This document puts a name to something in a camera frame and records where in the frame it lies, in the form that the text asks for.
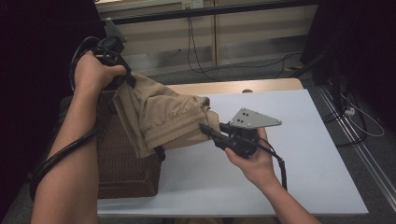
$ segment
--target table top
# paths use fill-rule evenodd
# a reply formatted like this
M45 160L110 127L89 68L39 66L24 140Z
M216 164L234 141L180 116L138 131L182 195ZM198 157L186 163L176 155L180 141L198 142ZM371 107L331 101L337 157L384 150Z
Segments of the table top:
M302 90L303 85L297 78L262 79L249 81L209 82L167 86L180 94L219 94L240 93L243 90L253 92Z
M273 80L260 82L274 83ZM232 88L238 93L205 95L210 98L212 110L219 114L220 122L230 120L241 107L281 119L282 125L266 130L270 143L286 162L290 194L314 215L366 214L367 208L309 93L306 90L239 93L245 88L258 91L248 83ZM227 85L218 84L218 89ZM200 89L201 84L190 85L196 85L199 91L204 86ZM276 160L274 167L280 179ZM166 151L158 195L98 201L98 216L101 217L274 215L275 211L262 193L228 161L213 141Z

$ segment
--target hand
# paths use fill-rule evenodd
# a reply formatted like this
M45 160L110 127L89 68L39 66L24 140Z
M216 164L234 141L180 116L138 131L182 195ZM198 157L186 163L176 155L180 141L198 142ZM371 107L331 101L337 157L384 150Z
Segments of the hand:
M114 77L125 75L126 70L122 65L106 66L99 62L88 51L78 61L75 73L76 92L88 92L99 95Z
M267 133L264 128L259 128L257 132L260 138L267 140ZM264 147L269 147L262 140L259 141L259 144ZM245 177L256 185L257 188L264 189L274 184L280 184L274 172L272 155L264 150L258 148L249 159L239 157L229 148L226 148L225 152L230 162L238 166Z

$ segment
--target beige cloth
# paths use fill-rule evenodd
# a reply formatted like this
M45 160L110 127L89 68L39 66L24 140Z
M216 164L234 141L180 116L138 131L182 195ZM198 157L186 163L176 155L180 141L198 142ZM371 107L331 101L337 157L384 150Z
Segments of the beige cloth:
M113 102L138 158L153 154L158 146L172 149L209 140L199 123L219 131L219 116L209 110L209 98L180 95L148 77L132 76L135 87L123 83Z

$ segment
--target metal rod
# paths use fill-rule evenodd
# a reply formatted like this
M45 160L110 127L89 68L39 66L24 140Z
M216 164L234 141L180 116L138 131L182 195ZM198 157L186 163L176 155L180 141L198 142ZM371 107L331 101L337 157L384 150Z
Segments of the metal rod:
M317 5L319 0L283 0L283 1L273 1L257 4L246 4L238 6L228 6L228 7L204 7L189 10L178 10L162 13L153 13L148 15L137 15L137 16L126 16L126 17L113 17L111 20L116 24L128 24L137 23L145 21L165 21L173 19L181 19L188 17L201 17L210 15L220 15L229 14L236 12L247 12L247 11L257 11L284 7L304 7Z

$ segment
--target brown wicker basket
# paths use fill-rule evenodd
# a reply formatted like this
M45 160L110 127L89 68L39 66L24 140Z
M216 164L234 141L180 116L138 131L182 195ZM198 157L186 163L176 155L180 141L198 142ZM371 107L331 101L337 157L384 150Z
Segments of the brown wicker basket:
M156 154L136 157L113 105L114 93L104 92L97 107L99 198L154 196L158 192L161 162Z

